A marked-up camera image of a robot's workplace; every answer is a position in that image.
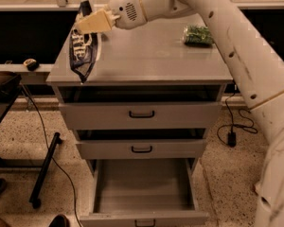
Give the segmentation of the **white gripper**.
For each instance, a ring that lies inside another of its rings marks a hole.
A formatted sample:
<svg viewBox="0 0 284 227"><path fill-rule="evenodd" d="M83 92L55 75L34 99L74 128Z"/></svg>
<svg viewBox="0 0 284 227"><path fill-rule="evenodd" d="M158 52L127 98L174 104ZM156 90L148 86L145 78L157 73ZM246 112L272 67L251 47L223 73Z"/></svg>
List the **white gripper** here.
<svg viewBox="0 0 284 227"><path fill-rule="evenodd" d="M132 29L161 18L179 18L193 13L180 0L110 0L110 10L100 9L75 23L80 34L110 31L115 25Z"/></svg>

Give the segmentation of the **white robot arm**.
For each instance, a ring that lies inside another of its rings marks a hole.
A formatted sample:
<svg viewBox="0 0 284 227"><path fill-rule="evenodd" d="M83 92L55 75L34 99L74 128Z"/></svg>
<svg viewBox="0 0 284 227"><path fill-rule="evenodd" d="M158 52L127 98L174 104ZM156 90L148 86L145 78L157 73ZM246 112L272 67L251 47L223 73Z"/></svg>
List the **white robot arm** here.
<svg viewBox="0 0 284 227"><path fill-rule="evenodd" d="M81 18L82 34L132 29L198 13L208 26L269 148L259 182L255 227L284 227L284 61L230 0L110 0Z"/></svg>

